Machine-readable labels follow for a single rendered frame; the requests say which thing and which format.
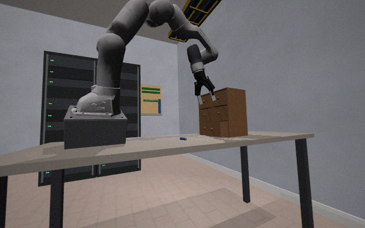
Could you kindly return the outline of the brown wooden drawer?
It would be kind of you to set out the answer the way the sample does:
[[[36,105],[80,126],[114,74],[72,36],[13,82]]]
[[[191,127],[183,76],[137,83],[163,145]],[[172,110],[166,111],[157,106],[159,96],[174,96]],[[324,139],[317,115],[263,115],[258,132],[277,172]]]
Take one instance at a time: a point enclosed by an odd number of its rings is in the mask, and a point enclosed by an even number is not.
[[[219,120],[228,120],[228,109],[226,106],[219,106],[212,108],[212,120],[219,121]]]
[[[206,122],[206,136],[229,137],[228,122]]]
[[[222,90],[214,93],[215,101],[212,101],[212,106],[223,105],[227,103],[227,90]]]
[[[200,123],[200,134],[206,134],[206,132],[205,132],[205,122]]]
[[[211,108],[199,110],[199,118],[200,121],[211,121],[212,120]]]
[[[202,102],[203,104],[199,105],[199,108],[205,108],[205,107],[211,107],[211,98],[210,94],[202,96]]]

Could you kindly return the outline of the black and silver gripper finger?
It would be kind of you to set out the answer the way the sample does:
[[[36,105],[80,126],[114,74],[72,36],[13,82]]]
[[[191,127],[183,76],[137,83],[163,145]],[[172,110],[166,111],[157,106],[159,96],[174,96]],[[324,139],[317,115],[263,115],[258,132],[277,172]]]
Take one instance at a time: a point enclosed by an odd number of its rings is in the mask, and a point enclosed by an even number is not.
[[[197,96],[198,102],[201,105],[201,104],[203,104],[202,98],[201,98],[201,95],[200,95],[202,86],[199,86],[199,82],[194,82],[194,85],[195,85],[195,96]]]
[[[199,82],[209,90],[212,101],[215,101],[216,99],[215,99],[215,95],[214,95],[214,91],[213,91],[213,89],[215,88],[214,85],[212,84],[212,82],[210,81],[208,76],[205,76],[204,80],[205,80],[205,83],[203,83],[201,80]]]

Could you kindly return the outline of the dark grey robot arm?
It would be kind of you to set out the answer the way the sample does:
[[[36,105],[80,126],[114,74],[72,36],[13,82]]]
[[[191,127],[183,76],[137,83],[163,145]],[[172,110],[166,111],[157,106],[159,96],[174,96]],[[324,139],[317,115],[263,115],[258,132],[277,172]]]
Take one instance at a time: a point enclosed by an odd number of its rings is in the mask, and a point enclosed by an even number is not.
[[[97,41],[96,85],[80,98],[72,114],[112,117],[121,113],[120,77],[126,45],[144,23],[153,28],[168,23],[179,39],[198,39],[203,44],[205,49],[201,51],[197,44],[187,48],[193,74],[204,71],[204,65],[218,57],[216,47],[197,25],[189,22],[177,5],[169,0],[155,0],[151,4],[145,0],[130,0]]]

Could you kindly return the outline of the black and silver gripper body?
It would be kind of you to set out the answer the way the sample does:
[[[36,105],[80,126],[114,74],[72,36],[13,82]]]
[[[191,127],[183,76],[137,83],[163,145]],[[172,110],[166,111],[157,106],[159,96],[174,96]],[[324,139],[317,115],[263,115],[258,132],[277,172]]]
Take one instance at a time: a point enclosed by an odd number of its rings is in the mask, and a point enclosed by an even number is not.
[[[205,77],[204,71],[199,71],[194,74],[194,78],[197,80],[197,82],[199,82],[201,80],[203,83],[205,83],[204,77]],[[203,85],[199,82],[199,86],[203,86]]]

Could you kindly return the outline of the brown wooden chest of drawers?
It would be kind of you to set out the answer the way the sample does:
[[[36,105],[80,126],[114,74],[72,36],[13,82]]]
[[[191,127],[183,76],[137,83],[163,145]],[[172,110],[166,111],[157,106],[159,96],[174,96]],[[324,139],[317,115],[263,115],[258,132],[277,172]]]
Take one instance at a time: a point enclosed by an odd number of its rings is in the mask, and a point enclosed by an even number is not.
[[[245,90],[234,89],[234,88],[223,88],[218,91],[227,90],[227,103],[223,105],[212,106],[211,99],[211,107],[199,108],[199,110],[226,106],[228,109],[228,120],[219,120],[219,121],[200,121],[199,118],[199,135],[200,134],[200,123],[201,122],[228,122],[228,131],[229,137],[240,137],[240,136],[248,136],[248,124],[247,124],[247,114],[246,114],[246,95]]]

